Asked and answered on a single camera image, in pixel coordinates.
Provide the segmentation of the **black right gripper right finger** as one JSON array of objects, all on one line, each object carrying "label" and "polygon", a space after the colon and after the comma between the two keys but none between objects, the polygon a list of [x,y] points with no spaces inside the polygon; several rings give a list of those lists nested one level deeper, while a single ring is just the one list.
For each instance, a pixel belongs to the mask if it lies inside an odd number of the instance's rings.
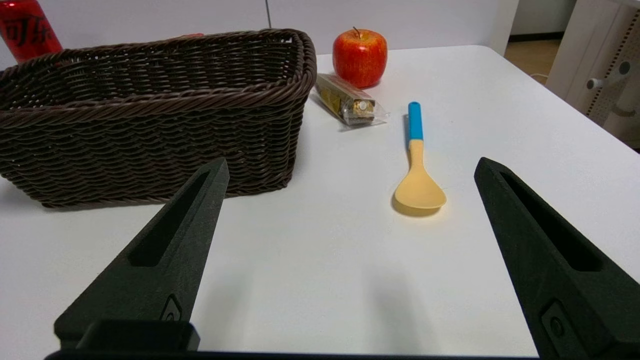
[{"label": "black right gripper right finger", "polygon": [[637,360],[639,283],[507,166],[474,181],[538,356]]}]

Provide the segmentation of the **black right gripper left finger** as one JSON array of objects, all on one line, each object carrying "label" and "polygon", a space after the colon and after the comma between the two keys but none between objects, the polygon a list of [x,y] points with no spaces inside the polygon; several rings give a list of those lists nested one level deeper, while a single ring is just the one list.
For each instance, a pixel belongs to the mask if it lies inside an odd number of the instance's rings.
[{"label": "black right gripper left finger", "polygon": [[55,320],[62,350],[198,349],[190,318],[229,178],[219,158],[188,179]]}]

